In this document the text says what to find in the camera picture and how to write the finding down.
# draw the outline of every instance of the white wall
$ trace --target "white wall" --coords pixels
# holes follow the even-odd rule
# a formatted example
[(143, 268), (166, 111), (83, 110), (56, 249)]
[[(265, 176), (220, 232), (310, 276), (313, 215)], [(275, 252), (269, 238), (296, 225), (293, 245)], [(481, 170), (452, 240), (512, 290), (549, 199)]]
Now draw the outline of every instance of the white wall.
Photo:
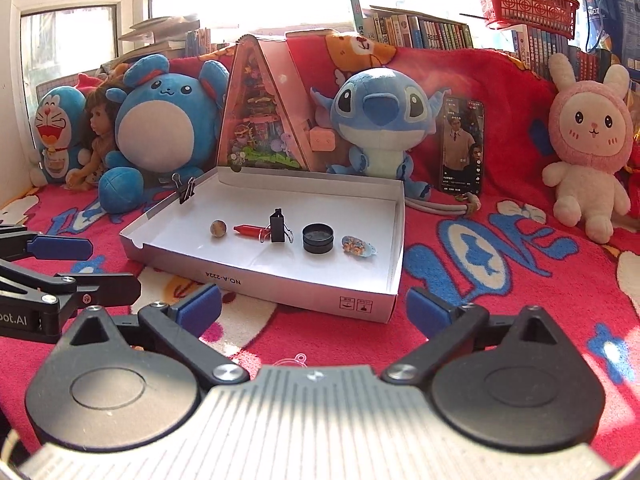
[(10, 31), (19, 30), (19, 24), (12, 27), (11, 19), (12, 0), (0, 0), (0, 206), (31, 187), (15, 117), (10, 63), (10, 51), (15, 48), (15, 38)]

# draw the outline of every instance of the smartphone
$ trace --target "smartphone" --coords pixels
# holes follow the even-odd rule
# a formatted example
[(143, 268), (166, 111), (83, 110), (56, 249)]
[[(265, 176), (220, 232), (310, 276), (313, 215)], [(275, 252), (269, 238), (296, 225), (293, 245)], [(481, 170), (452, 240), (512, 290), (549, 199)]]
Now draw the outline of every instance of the smartphone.
[(479, 195), (484, 164), (484, 105), (447, 97), (442, 110), (440, 190)]

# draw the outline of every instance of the blue nose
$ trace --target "blue nose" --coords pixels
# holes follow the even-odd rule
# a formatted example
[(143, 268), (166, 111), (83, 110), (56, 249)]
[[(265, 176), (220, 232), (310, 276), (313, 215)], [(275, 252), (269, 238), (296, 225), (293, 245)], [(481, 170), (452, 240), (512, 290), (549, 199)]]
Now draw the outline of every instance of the blue nose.
[(398, 116), (400, 105), (393, 94), (369, 94), (364, 97), (362, 109), (372, 123), (384, 126)]

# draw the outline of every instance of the black round housing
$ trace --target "black round housing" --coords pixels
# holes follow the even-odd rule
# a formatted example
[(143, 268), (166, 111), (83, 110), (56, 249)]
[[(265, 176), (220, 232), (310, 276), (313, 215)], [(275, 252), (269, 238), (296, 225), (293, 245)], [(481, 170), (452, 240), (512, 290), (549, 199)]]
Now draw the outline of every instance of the black round housing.
[(326, 224), (309, 224), (302, 229), (302, 245), (308, 253), (328, 253), (334, 248), (334, 230)]

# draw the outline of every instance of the stitch plush toy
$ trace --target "stitch plush toy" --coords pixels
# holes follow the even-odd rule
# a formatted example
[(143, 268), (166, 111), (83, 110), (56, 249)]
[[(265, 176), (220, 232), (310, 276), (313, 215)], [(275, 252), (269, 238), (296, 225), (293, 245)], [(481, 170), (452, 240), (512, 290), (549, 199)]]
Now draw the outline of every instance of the stitch plush toy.
[(43, 170), (31, 168), (34, 186), (64, 184), (69, 170), (82, 167), (78, 156), (85, 151), (80, 145), (79, 131), (83, 110), (84, 95), (71, 86), (54, 88), (40, 101), (34, 126)]
[(108, 153), (107, 171), (98, 184), (100, 205), (108, 213), (124, 213), (142, 204), (139, 170), (170, 182), (202, 174), (220, 133), (229, 74), (217, 61), (207, 61), (198, 79), (169, 73), (169, 61), (154, 54), (127, 70), (123, 83), (133, 90), (107, 91), (121, 102), (115, 121), (118, 152)]
[(436, 92), (429, 99), (413, 79), (389, 68), (351, 76), (334, 99), (311, 89), (316, 103), (329, 110), (334, 130), (353, 144), (351, 166), (334, 165), (328, 173), (396, 178), (404, 182), (407, 197), (428, 199), (429, 184), (410, 179), (414, 162), (406, 150), (436, 132), (435, 118), (444, 95)]
[(630, 208), (614, 176), (628, 161), (633, 143), (631, 115), (622, 100), (629, 74), (622, 65), (612, 65), (604, 84), (576, 82), (563, 54), (549, 59), (549, 70), (559, 90), (549, 113), (549, 136), (562, 162), (549, 164), (542, 180), (557, 186), (558, 221), (573, 227), (583, 219), (587, 236), (605, 244), (613, 234), (612, 211), (625, 215)]

